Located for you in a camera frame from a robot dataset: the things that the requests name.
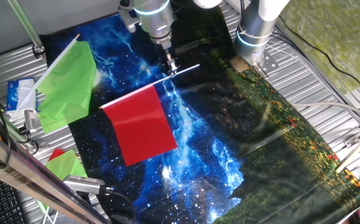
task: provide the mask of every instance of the metal rod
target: metal rod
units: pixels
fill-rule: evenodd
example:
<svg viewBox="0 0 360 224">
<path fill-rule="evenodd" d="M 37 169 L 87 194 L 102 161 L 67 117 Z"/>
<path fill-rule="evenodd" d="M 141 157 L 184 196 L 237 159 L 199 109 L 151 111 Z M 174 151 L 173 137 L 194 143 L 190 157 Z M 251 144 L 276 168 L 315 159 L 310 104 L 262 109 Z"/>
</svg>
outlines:
<svg viewBox="0 0 360 224">
<path fill-rule="evenodd" d="M 39 36 L 37 35 L 35 29 L 33 28 L 32 24 L 30 23 L 28 17 L 25 15 L 25 12 L 22 10 L 21 5 L 18 3 L 18 0 L 7 0 L 12 10 L 17 15 L 19 21 L 24 26 L 26 32 L 28 33 L 30 39 L 32 40 L 33 44 L 35 45 L 35 49 L 38 52 L 44 51 L 44 46 L 42 41 L 40 40 Z"/>
<path fill-rule="evenodd" d="M 5 161 L 6 156 L 7 146 L 0 141 L 0 161 Z M 108 222 L 91 205 L 86 202 L 80 203 L 79 198 L 70 194 L 70 189 L 64 183 L 57 185 L 52 179 L 60 180 L 30 154 L 25 157 L 23 153 L 11 150 L 9 168 L 0 169 L 0 179 L 77 222 Z"/>
</svg>

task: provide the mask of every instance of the silver grating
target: silver grating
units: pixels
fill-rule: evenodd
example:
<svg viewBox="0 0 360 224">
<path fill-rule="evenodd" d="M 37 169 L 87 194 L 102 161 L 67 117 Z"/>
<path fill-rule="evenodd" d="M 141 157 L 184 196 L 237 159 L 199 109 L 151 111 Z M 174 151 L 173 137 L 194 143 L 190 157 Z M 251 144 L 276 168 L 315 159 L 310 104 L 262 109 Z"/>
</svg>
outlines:
<svg viewBox="0 0 360 224">
<path fill-rule="evenodd" d="M 241 16 L 231 5 L 223 1 L 219 5 L 223 11 L 231 38 Z M 318 101 L 341 102 L 337 93 L 333 92 L 324 81 L 325 75 L 293 47 L 281 40 L 271 38 L 266 50 L 279 64 L 278 70 L 269 73 L 268 82 L 280 94 L 292 103 L 313 103 Z M 360 88 L 346 95 L 347 99 L 360 108 Z M 310 124 L 322 135 L 330 147 L 337 153 L 340 160 L 349 155 L 353 148 L 348 149 L 344 142 L 360 131 L 360 122 L 353 113 L 335 106 L 315 106 L 297 108 Z M 360 180 L 360 153 L 356 160 L 347 168 Z"/>
<path fill-rule="evenodd" d="M 32 45 L 28 45 L 26 47 L 22 47 L 7 54 L 1 55 L 0 103 L 4 106 L 6 105 L 7 82 L 9 80 L 33 77 L 37 81 L 40 76 L 43 75 L 46 69 L 46 61 L 34 56 Z M 45 96 L 42 93 L 37 92 L 37 101 L 41 103 L 44 99 Z M 21 117 L 14 120 L 12 123 L 19 128 L 24 125 L 24 122 L 24 117 Z M 47 163 L 55 148 L 59 148 L 64 151 L 73 149 L 75 154 L 80 159 L 75 140 L 73 139 L 72 133 L 68 126 L 45 134 L 39 120 L 36 121 L 36 125 L 38 127 L 37 133 L 32 135 L 32 139 L 40 142 L 44 141 L 48 144 L 47 148 L 40 148 L 39 152 L 35 155 L 35 157 L 42 164 Z M 19 197 L 24 206 L 25 215 L 29 223 L 41 223 L 44 215 L 36 200 L 22 192 L 19 194 Z M 93 202 L 93 205 L 95 205 L 97 211 L 108 218 L 95 196 L 91 198 L 91 201 Z"/>
</svg>

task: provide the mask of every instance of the green cloth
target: green cloth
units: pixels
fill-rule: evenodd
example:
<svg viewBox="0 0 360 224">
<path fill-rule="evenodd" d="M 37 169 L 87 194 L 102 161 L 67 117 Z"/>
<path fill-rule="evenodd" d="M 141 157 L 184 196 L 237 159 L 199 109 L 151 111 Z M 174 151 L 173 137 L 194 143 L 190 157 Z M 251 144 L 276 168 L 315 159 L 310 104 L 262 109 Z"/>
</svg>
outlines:
<svg viewBox="0 0 360 224">
<path fill-rule="evenodd" d="M 48 161 L 45 166 L 60 180 L 63 180 L 68 175 L 87 177 L 85 168 L 83 168 L 82 164 L 80 164 L 80 161 L 72 149 L 61 156 Z"/>
<path fill-rule="evenodd" d="M 88 115 L 96 64 L 87 42 L 76 42 L 37 88 L 47 98 L 39 106 L 44 133 Z"/>
<path fill-rule="evenodd" d="M 281 15 L 292 30 L 326 52 L 338 68 L 360 80 L 360 0 L 291 0 Z M 360 87 L 288 31 L 280 19 L 277 24 L 340 91 L 349 93 Z"/>
</svg>

